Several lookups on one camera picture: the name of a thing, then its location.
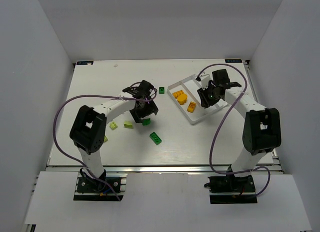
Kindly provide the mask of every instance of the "green lego brick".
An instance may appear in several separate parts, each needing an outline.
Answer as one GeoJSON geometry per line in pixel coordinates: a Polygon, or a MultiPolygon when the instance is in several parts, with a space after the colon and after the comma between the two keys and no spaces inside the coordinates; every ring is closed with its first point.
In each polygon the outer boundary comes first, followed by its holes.
{"type": "Polygon", "coordinates": [[[155,132],[150,134],[150,138],[154,141],[156,145],[159,145],[162,142],[162,140],[159,138],[159,136],[155,132]]]}
{"type": "Polygon", "coordinates": [[[125,128],[134,128],[134,126],[132,125],[132,123],[130,121],[125,121],[123,123],[125,128]]]}
{"type": "Polygon", "coordinates": [[[159,94],[165,93],[165,87],[159,87],[159,94]]]}
{"type": "Polygon", "coordinates": [[[143,126],[147,126],[151,123],[151,119],[150,118],[146,118],[144,120],[142,120],[142,125],[143,126]]]}
{"type": "Polygon", "coordinates": [[[115,122],[111,122],[109,127],[112,129],[112,130],[115,130],[116,128],[118,128],[118,125],[115,123],[115,122]]]}

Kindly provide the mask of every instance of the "orange lego brick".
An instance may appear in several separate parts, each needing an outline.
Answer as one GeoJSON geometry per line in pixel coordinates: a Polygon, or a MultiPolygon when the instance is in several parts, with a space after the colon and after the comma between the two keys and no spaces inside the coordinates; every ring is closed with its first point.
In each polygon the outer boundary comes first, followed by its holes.
{"type": "Polygon", "coordinates": [[[180,96],[181,94],[184,94],[184,92],[182,90],[176,91],[174,93],[172,93],[172,95],[174,96],[174,98],[177,98],[178,96],[180,96]]]}
{"type": "Polygon", "coordinates": [[[178,97],[178,103],[179,103],[180,105],[185,104],[186,101],[187,101],[187,98],[188,98],[187,94],[185,94],[185,93],[181,94],[181,95],[178,97]]]}
{"type": "Polygon", "coordinates": [[[187,108],[187,111],[190,112],[190,113],[193,113],[195,108],[196,108],[196,103],[195,102],[190,102],[188,108],[187,108]]]}

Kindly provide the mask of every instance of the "yellow-green lego brick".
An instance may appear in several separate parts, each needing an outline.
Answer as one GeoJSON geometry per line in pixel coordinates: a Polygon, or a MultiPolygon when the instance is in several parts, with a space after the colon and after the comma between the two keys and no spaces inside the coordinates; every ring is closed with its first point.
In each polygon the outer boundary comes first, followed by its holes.
{"type": "Polygon", "coordinates": [[[109,127],[112,129],[112,130],[115,130],[116,128],[118,128],[118,125],[115,123],[115,122],[111,122],[109,127]]]}
{"type": "Polygon", "coordinates": [[[132,123],[130,121],[125,121],[123,123],[125,128],[134,128],[134,126],[132,125],[132,123]]]}

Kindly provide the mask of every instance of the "lego brick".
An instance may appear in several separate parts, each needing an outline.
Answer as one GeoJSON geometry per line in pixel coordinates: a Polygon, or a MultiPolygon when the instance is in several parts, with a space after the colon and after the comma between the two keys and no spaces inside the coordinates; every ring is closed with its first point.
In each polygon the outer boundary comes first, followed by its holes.
{"type": "Polygon", "coordinates": [[[147,126],[151,123],[151,119],[150,118],[146,118],[144,120],[142,120],[142,125],[143,126],[147,126]]]}
{"type": "Polygon", "coordinates": [[[118,128],[118,125],[115,123],[115,122],[111,122],[109,127],[112,129],[112,130],[115,130],[116,128],[118,128]]]}
{"type": "Polygon", "coordinates": [[[184,92],[182,90],[179,90],[179,91],[176,91],[176,92],[172,93],[174,98],[178,98],[178,96],[180,96],[181,94],[184,94],[184,92]]]}
{"type": "Polygon", "coordinates": [[[165,87],[159,87],[159,94],[165,93],[165,87]]]}
{"type": "Polygon", "coordinates": [[[190,112],[190,113],[193,113],[195,108],[196,108],[196,103],[195,102],[190,102],[188,108],[187,108],[187,111],[190,112]]]}
{"type": "Polygon", "coordinates": [[[134,128],[134,126],[132,125],[132,122],[130,121],[125,121],[123,125],[125,128],[134,128]]]}
{"type": "Polygon", "coordinates": [[[187,98],[188,98],[187,94],[185,94],[185,93],[181,94],[181,95],[178,97],[178,103],[179,103],[180,105],[185,104],[186,101],[187,101],[187,98]]]}
{"type": "Polygon", "coordinates": [[[162,140],[159,138],[159,136],[155,132],[150,134],[150,138],[154,141],[154,143],[156,145],[158,145],[158,144],[160,144],[162,142],[162,140]]]}

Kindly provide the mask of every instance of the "white tray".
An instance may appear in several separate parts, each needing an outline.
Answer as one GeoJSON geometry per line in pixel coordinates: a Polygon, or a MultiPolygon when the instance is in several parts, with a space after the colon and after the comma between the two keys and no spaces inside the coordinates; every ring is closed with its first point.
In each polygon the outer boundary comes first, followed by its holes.
{"type": "Polygon", "coordinates": [[[220,100],[216,104],[211,107],[203,108],[201,107],[201,100],[198,95],[197,90],[201,88],[201,83],[196,80],[196,74],[189,76],[181,81],[174,83],[167,88],[167,92],[169,96],[173,99],[174,103],[178,106],[178,108],[182,111],[184,116],[187,118],[190,124],[196,124],[211,114],[219,111],[221,108],[227,105],[227,102],[220,100]],[[187,94],[188,98],[185,104],[180,105],[177,99],[172,95],[172,93],[183,90],[185,94],[187,94]],[[196,107],[193,113],[187,111],[189,103],[193,101],[196,103],[196,107]]]}

